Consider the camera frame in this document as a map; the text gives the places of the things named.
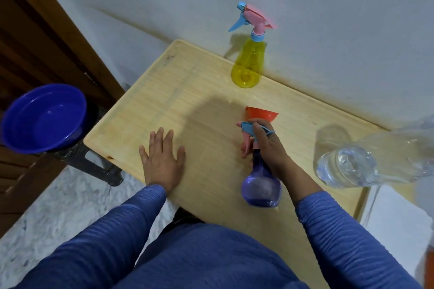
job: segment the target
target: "floor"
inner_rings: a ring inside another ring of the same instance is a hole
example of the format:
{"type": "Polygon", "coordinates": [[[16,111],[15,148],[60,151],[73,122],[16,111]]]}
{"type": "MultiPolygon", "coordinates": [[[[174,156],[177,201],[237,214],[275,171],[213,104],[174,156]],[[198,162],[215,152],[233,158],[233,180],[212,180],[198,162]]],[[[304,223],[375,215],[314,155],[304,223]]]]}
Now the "floor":
{"type": "MultiPolygon", "coordinates": [[[[41,259],[121,204],[144,184],[123,173],[118,187],[66,167],[0,239],[0,289],[16,285],[41,259]]],[[[145,247],[171,222],[177,206],[166,201],[145,247]]]]}

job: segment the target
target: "wooden table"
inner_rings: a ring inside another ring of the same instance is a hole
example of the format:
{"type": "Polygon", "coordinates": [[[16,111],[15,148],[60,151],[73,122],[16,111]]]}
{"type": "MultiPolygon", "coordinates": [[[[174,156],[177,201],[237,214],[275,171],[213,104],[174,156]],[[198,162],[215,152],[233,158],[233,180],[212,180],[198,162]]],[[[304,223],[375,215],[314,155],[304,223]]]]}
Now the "wooden table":
{"type": "Polygon", "coordinates": [[[335,190],[315,176],[314,160],[335,146],[381,128],[266,77],[254,88],[232,83],[233,63],[177,40],[122,96],[84,139],[91,149],[144,182],[138,147],[160,126],[183,144],[184,179],[170,199],[205,222],[244,232],[277,252],[311,288],[326,288],[312,248],[284,190],[279,207],[250,207],[241,182],[250,172],[241,159],[244,108],[280,113],[273,126],[292,159],[356,216],[362,189],[335,190]]]}

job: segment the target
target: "white towel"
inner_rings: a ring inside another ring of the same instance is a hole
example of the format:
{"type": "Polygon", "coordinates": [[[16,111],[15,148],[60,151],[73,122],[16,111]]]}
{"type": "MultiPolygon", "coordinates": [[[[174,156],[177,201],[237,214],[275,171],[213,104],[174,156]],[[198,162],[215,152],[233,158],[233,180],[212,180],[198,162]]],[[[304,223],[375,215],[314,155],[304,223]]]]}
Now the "white towel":
{"type": "Polygon", "coordinates": [[[413,277],[433,234],[432,218],[388,185],[372,187],[360,223],[413,277]]]}

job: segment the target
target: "person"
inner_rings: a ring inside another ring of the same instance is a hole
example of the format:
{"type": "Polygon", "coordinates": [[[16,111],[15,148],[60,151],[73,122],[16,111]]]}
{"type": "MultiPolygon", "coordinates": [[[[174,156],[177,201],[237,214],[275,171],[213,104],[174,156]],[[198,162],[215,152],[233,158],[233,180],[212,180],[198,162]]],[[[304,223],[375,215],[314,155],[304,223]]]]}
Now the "person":
{"type": "MultiPolygon", "coordinates": [[[[269,122],[249,121],[263,160],[290,194],[330,288],[421,288],[291,160],[278,136],[267,136],[258,125],[273,130],[269,122]]],[[[148,153],[139,148],[146,187],[41,260],[16,288],[308,288],[258,241],[183,210],[139,258],[155,217],[184,172],[185,148],[175,159],[173,131],[163,134],[163,128],[151,133],[148,153]]],[[[245,144],[241,149],[244,158],[252,152],[245,144]]]]}

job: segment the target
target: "orange funnel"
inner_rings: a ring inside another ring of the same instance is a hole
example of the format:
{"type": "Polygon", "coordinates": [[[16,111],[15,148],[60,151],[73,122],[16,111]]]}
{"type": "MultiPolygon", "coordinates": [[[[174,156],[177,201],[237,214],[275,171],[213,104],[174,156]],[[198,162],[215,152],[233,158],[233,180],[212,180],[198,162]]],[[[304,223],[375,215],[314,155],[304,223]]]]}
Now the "orange funnel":
{"type": "Polygon", "coordinates": [[[247,114],[249,115],[249,118],[261,118],[268,120],[269,122],[272,122],[278,115],[276,112],[263,110],[263,109],[257,109],[253,108],[251,106],[246,106],[247,114]]]}

